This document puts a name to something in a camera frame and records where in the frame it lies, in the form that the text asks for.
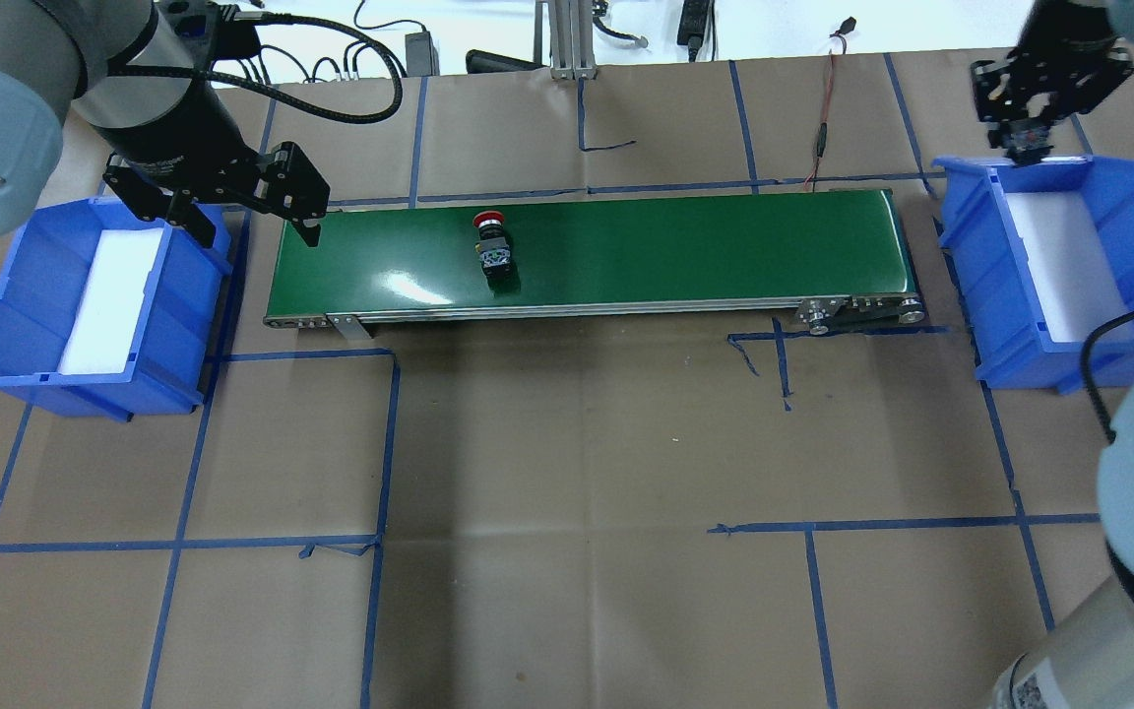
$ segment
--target green conveyor belt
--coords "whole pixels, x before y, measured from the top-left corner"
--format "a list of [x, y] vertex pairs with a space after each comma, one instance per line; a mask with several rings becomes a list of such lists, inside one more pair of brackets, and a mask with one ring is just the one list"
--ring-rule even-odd
[[776, 309], [916, 293], [890, 191], [500, 205], [518, 265], [518, 281], [500, 287], [475, 254], [472, 219], [486, 208], [337, 212], [315, 248], [287, 229], [265, 322]]

